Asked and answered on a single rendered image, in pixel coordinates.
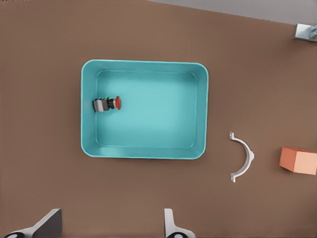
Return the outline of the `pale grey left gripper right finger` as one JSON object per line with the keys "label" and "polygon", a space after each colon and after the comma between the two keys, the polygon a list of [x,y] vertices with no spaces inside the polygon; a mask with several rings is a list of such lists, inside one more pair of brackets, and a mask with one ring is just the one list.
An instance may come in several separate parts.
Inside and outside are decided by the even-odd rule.
{"label": "pale grey left gripper right finger", "polygon": [[165,238],[196,238],[196,235],[191,230],[175,225],[171,208],[164,208],[164,236]]}

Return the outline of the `red push button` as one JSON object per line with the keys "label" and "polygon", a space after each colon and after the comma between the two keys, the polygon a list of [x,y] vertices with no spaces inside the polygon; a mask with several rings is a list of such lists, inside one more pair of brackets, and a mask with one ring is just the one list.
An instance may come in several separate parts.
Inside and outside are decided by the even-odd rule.
{"label": "red push button", "polygon": [[116,96],[115,98],[99,97],[93,101],[93,106],[95,112],[105,112],[110,109],[121,110],[122,103],[119,96]]}

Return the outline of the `orange cube block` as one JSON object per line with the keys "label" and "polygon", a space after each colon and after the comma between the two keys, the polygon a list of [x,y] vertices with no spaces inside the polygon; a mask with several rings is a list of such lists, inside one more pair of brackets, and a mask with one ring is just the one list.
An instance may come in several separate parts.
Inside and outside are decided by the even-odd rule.
{"label": "orange cube block", "polygon": [[316,175],[317,153],[298,148],[282,147],[279,165],[294,173]]}

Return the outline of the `white curved pipe clamp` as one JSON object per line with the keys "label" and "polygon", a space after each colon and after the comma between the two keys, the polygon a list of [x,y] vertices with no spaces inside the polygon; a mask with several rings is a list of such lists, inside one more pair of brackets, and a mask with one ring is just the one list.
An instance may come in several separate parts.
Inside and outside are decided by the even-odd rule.
{"label": "white curved pipe clamp", "polygon": [[231,141],[235,141],[235,142],[238,142],[239,144],[241,144],[242,147],[244,148],[244,151],[245,151],[245,162],[244,162],[244,164],[242,165],[242,167],[239,170],[237,170],[235,172],[232,172],[230,174],[231,181],[233,183],[235,183],[237,178],[242,176],[242,175],[244,175],[247,172],[247,170],[250,168],[251,163],[252,163],[252,161],[255,158],[255,154],[251,150],[250,146],[244,140],[242,140],[241,138],[236,137],[234,132],[231,131],[229,133],[229,138],[230,138]]}

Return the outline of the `blue storage box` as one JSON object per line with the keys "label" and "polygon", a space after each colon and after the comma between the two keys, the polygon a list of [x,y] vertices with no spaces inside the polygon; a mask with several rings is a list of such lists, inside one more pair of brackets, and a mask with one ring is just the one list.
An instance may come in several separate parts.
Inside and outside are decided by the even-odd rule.
{"label": "blue storage box", "polygon": [[[81,69],[81,147],[91,157],[194,160],[206,149],[209,73],[197,62],[92,59]],[[95,112],[99,97],[121,110]]]}

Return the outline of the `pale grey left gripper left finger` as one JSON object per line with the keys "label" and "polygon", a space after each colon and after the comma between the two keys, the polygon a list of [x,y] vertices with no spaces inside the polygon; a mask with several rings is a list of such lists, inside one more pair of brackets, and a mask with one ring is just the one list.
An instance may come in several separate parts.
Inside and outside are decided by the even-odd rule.
{"label": "pale grey left gripper left finger", "polygon": [[35,225],[8,233],[3,238],[60,238],[62,233],[62,209],[48,212]]}

